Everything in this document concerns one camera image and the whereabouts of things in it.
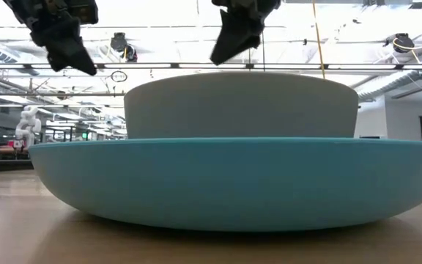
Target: table surface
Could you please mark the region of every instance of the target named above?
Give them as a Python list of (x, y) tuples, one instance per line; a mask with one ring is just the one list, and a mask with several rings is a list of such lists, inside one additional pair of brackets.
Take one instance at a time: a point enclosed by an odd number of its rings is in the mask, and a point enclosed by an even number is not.
[(422, 264), (422, 205), (333, 230), (186, 232), (90, 216), (55, 198), (33, 171), (0, 172), (0, 263)]

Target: bowl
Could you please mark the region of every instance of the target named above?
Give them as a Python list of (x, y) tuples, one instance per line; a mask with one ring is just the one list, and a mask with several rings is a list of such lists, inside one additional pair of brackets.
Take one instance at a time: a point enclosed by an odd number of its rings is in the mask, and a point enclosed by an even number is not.
[(358, 94), (287, 73), (222, 72), (153, 81), (125, 96), (130, 139), (353, 137)]
[(345, 227), (422, 203), (422, 142), (381, 139), (129, 139), (38, 144), (60, 200), (107, 219), (186, 230)]

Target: white robot figure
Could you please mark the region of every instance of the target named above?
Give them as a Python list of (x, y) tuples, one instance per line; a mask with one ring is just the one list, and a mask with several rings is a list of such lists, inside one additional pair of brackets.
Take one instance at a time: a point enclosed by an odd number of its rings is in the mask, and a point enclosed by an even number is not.
[(32, 146), (35, 140), (35, 133), (42, 130), (42, 122), (36, 118), (37, 107), (26, 106), (21, 112), (21, 121), (15, 128), (14, 147), (22, 147), (22, 140), (26, 140), (26, 148)]

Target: gray bowl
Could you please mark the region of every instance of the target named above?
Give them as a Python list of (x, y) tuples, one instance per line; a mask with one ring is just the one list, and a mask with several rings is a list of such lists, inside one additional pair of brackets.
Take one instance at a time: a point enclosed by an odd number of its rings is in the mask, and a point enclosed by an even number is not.
[(320, 78), (223, 72), (143, 84), (125, 96), (130, 139), (353, 137), (358, 94)]

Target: bowl rim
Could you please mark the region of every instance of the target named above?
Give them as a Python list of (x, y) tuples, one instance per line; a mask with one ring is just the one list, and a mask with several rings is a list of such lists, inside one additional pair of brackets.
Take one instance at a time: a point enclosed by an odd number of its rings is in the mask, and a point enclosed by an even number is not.
[(58, 142), (32, 145), (29, 150), (55, 147), (80, 147), (118, 144), (242, 144), (242, 143), (284, 143), (284, 144), (369, 144), (369, 145), (407, 145), (422, 146), (422, 141), (398, 139), (359, 139), (359, 138), (322, 138), (322, 137), (195, 137), (195, 138), (156, 138), (125, 139), (83, 142)]

